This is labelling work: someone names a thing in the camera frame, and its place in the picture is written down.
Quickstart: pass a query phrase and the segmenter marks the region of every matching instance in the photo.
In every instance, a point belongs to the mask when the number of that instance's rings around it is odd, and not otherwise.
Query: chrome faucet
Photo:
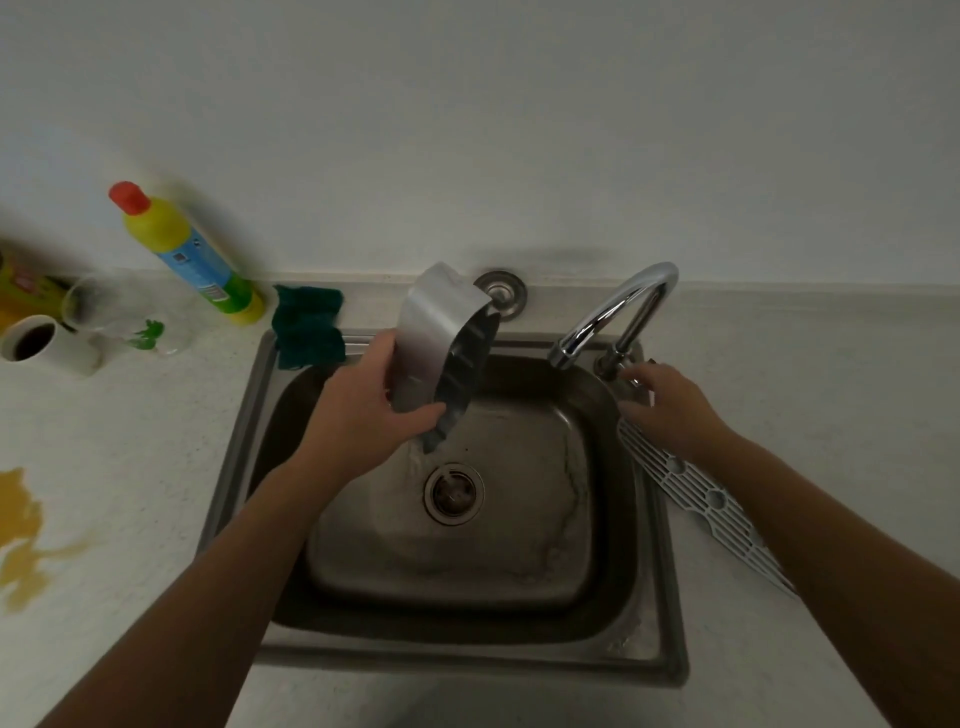
[[[673,263],[657,263],[644,268],[617,287],[605,301],[594,308],[570,332],[553,345],[547,360],[557,369],[573,366],[577,356],[595,334],[603,329],[624,307],[646,294],[634,319],[627,325],[607,352],[596,361],[595,373],[601,379],[611,381],[623,366],[630,347],[639,337],[647,323],[657,313],[660,304],[677,285],[680,271]]]

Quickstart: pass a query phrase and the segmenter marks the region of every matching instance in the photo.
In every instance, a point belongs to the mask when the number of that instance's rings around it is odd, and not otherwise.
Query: stainless steel sink
[[[346,338],[348,358],[370,341]],[[559,371],[546,361],[553,340],[497,340],[436,451],[404,446],[334,499],[260,661],[685,680],[663,500],[620,446],[615,397],[591,372],[605,343]],[[264,336],[200,549],[293,453],[332,371],[278,370]]]

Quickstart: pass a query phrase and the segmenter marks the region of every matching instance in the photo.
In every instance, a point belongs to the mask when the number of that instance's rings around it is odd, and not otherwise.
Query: coffee mug
[[[56,319],[37,314],[21,319],[4,332],[0,339],[0,357],[17,366],[79,378],[93,374],[103,355]]]

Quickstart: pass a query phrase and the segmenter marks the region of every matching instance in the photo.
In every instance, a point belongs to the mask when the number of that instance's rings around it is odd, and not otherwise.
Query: hand
[[[386,379],[394,342],[393,329],[380,331],[357,364],[340,367],[326,381],[291,464],[331,473],[343,486],[437,425],[446,409],[442,402],[402,415],[391,409]]]
[[[654,393],[653,406],[634,401],[618,405],[621,414],[658,448],[697,465],[732,434],[700,387],[673,367],[649,362],[628,367],[619,376],[636,379]]]

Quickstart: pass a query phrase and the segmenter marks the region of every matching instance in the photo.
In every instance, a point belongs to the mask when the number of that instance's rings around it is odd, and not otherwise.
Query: coffee
[[[44,324],[31,328],[16,342],[16,346],[13,348],[13,361],[23,361],[42,352],[56,332],[56,324]]]

